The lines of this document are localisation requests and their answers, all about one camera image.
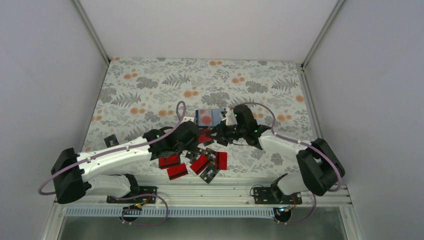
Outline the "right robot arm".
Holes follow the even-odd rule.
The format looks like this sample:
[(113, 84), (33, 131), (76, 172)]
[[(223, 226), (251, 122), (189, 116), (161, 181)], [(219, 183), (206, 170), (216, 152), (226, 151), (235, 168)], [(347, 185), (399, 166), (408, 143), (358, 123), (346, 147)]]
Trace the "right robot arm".
[(207, 136), (222, 145), (243, 139), (259, 150), (291, 157), (299, 171), (286, 173), (271, 184), (271, 198), (284, 203), (294, 193), (309, 191), (316, 196), (336, 192), (345, 170), (329, 144), (322, 138), (313, 141), (295, 139), (258, 124), (251, 109), (239, 104), (222, 112), (222, 121)]

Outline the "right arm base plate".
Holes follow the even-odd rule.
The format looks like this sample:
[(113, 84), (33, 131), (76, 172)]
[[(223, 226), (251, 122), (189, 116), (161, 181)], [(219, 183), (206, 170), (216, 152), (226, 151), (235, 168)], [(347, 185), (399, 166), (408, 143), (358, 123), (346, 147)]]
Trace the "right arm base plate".
[(256, 205), (300, 205), (303, 203), (300, 192), (284, 195), (278, 188), (254, 186), (251, 195)]

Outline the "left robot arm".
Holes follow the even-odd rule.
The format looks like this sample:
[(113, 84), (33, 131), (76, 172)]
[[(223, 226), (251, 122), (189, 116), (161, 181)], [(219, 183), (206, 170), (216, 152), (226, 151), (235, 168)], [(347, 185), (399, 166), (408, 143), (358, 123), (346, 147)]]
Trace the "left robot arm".
[(136, 180), (117, 169), (127, 165), (168, 158), (182, 151), (196, 150), (200, 129), (191, 121), (175, 127), (163, 127), (106, 149), (76, 153), (63, 150), (51, 169), (59, 204), (75, 202), (85, 195), (99, 193), (124, 199), (131, 203), (139, 197)]

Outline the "blue leather card holder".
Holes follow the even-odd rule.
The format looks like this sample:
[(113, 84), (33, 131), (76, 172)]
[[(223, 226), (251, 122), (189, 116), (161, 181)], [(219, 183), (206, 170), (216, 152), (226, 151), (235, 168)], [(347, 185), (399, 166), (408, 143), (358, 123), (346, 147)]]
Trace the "blue leather card holder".
[(194, 123), (200, 128), (213, 128), (223, 119), (226, 108), (198, 109), (195, 111)]

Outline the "white card with red circle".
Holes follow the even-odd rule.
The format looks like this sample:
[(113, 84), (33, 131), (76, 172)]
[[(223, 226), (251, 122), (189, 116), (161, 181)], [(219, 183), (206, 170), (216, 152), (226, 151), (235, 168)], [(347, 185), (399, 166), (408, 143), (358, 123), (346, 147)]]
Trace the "white card with red circle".
[(210, 127), (213, 123), (212, 111), (210, 109), (200, 109), (197, 115), (197, 124), (200, 127)]

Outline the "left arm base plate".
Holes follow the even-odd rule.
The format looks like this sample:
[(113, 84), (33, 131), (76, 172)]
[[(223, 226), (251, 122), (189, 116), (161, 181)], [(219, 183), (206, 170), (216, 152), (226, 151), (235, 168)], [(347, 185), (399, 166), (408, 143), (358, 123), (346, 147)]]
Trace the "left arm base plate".
[(108, 204), (154, 204), (156, 197), (154, 196), (139, 196), (145, 194), (156, 194), (158, 190), (157, 186), (140, 186), (139, 190), (131, 191), (128, 194), (122, 196), (124, 199), (117, 199), (112, 196), (107, 196), (106, 202)]

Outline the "red card pile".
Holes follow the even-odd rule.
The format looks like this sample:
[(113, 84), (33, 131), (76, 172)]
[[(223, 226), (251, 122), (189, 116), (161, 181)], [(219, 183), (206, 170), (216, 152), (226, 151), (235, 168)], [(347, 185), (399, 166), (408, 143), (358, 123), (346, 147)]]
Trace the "red card pile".
[(191, 170), (199, 175), (211, 162), (211, 159), (204, 154), (198, 156), (198, 158), (190, 165)]

